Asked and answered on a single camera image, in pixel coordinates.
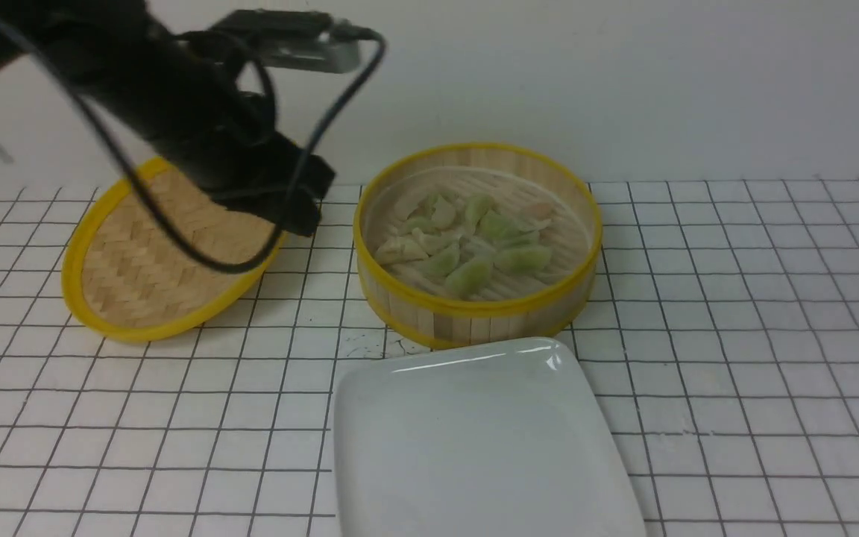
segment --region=robotic arm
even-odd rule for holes
[[[349,72],[360,64],[361,40],[376,41],[377,54],[324,114],[307,146],[297,147],[275,128],[276,103],[263,67]],[[121,119],[215,203],[276,224],[262,254],[222,264],[169,230],[133,178],[136,194],[178,247],[224,272],[258,266],[282,231],[313,234],[321,217],[317,201],[334,179],[313,149],[376,70],[385,47],[375,31],[325,13],[237,10],[209,30],[174,35],[144,0],[0,0],[0,68],[23,52],[34,54],[120,166],[130,169],[82,95]],[[258,68],[263,95],[236,88],[248,63]]]

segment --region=yellow rim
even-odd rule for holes
[[[597,278],[592,279],[592,284],[589,285],[588,292],[585,293],[585,300],[588,301],[589,297],[592,296],[592,289],[596,286]],[[362,293],[364,293],[364,298],[367,299],[369,306],[373,310],[373,313],[376,313],[377,317],[380,317],[386,326],[391,327],[396,333],[399,333],[400,336],[406,337],[410,341],[415,341],[424,347],[429,347],[434,351],[444,350],[444,349],[457,349],[460,347],[467,347],[466,343],[456,343],[454,341],[449,341],[446,339],[434,339],[434,337],[426,337],[423,336],[422,333],[416,332],[416,330],[410,329],[410,327],[400,324],[396,322],[392,316],[389,315],[388,312],[383,310],[380,305],[376,302],[376,300],[372,300],[371,295],[369,295],[369,290],[367,289],[367,284],[365,284],[362,279],[360,280],[360,289]],[[576,317],[582,313],[582,310],[585,308],[585,304],[580,304],[580,307],[576,307],[569,315],[566,316],[566,319],[559,323],[552,329],[546,330],[545,333],[535,334],[536,336],[545,336],[545,337],[555,337],[556,334],[565,330],[566,326],[569,326],[573,320],[576,320]]]
[[[166,160],[161,159],[161,157],[155,157],[139,167],[137,173],[139,173],[141,180],[152,180],[153,177],[170,168],[171,164],[167,163]],[[194,312],[188,313],[184,317],[180,317],[169,323],[153,327],[117,326],[102,319],[89,308],[88,301],[85,300],[85,294],[82,290],[81,272],[85,265],[85,254],[88,252],[89,245],[92,244],[95,234],[98,233],[98,229],[105,222],[105,218],[108,217],[110,212],[115,210],[117,204],[130,194],[130,191],[132,190],[130,190],[128,181],[119,180],[95,202],[95,205],[85,214],[85,217],[81,219],[81,222],[75,228],[72,240],[69,241],[68,251],[65,252],[65,262],[62,264],[62,295],[64,295],[65,303],[68,305],[69,310],[71,310],[72,315],[81,324],[101,333],[102,336],[110,337],[110,339],[123,341],[164,339],[165,337],[176,336],[211,319],[211,317],[214,317],[234,303],[236,299],[247,292],[250,286],[260,278],[260,275],[263,274],[267,266],[277,256],[277,252],[280,251],[280,245],[283,244],[283,238],[286,236],[286,233],[280,235],[277,247],[274,248],[274,251],[271,252],[270,256],[267,257],[267,260],[259,268],[242,274],[234,285],[230,286],[230,288],[226,289],[211,302],[194,310]]]
[[[579,265],[572,274],[566,276],[562,281],[553,284],[552,286],[548,286],[546,289],[540,290],[540,292],[535,293],[535,295],[524,296],[522,298],[515,298],[512,300],[500,300],[498,302],[466,302],[430,295],[427,292],[421,292],[418,289],[410,288],[410,286],[403,284],[391,276],[389,272],[384,271],[384,268],[380,266],[375,259],[373,259],[371,252],[368,251],[367,245],[365,245],[364,237],[362,237],[362,208],[367,207],[371,197],[378,190],[380,183],[386,180],[387,177],[391,176],[392,173],[395,173],[395,171],[400,167],[412,163],[413,160],[423,159],[423,157],[430,156],[434,153],[456,149],[501,149],[504,151],[519,153],[521,155],[531,157],[532,159],[541,160],[542,163],[556,168],[559,173],[562,173],[565,177],[573,181],[573,183],[576,184],[576,187],[582,190],[582,194],[588,199],[593,210],[593,244],[592,249],[589,251],[589,257],[585,262]],[[529,310],[548,306],[558,300],[560,296],[572,292],[572,290],[579,285],[579,282],[582,281],[586,273],[596,265],[597,258],[599,257],[599,252],[602,248],[602,219],[599,205],[596,203],[596,199],[592,196],[592,192],[589,190],[589,187],[587,187],[585,183],[576,176],[576,174],[570,172],[568,168],[555,162],[549,157],[529,149],[505,143],[456,143],[433,147],[432,149],[421,151],[415,155],[410,155],[409,157],[406,157],[406,159],[399,160],[399,162],[396,162],[395,164],[392,164],[392,166],[382,170],[376,179],[372,180],[371,183],[368,184],[364,193],[362,193],[362,196],[360,197],[360,204],[357,205],[356,214],[353,217],[353,241],[356,245],[358,258],[360,258],[362,264],[367,266],[369,273],[371,273],[382,286],[392,290],[395,295],[399,295],[403,299],[409,300],[409,302],[412,302],[416,306],[454,317],[516,315],[519,313],[529,312]]]

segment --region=grid tablecloth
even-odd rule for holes
[[[559,334],[652,536],[859,537],[859,180],[597,183],[594,296]],[[200,329],[103,340],[60,298],[91,188],[0,188],[0,535],[339,534],[341,375],[425,351],[324,226]]]

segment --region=bamboo steamer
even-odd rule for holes
[[[212,258],[245,261],[273,231],[261,218],[213,203],[163,159],[149,160],[137,173],[172,224]],[[62,265],[62,295],[75,318],[102,336],[164,339],[234,303],[260,278],[282,241],[253,271],[211,271],[182,254],[120,180],[75,228]]]
[[[494,272],[479,295],[456,300],[438,282],[421,279],[412,265],[380,266],[373,252],[403,223],[393,208],[433,188],[461,196],[487,193],[508,211],[551,201],[556,217],[541,239],[553,248],[550,276]],[[393,330],[432,349],[561,332],[587,303],[601,238],[599,205],[585,183],[548,157],[497,143],[437,147],[386,168],[365,188],[353,229],[369,305]]]

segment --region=square plate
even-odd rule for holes
[[[335,397],[344,537],[645,535],[599,404],[554,339],[382,360]]]

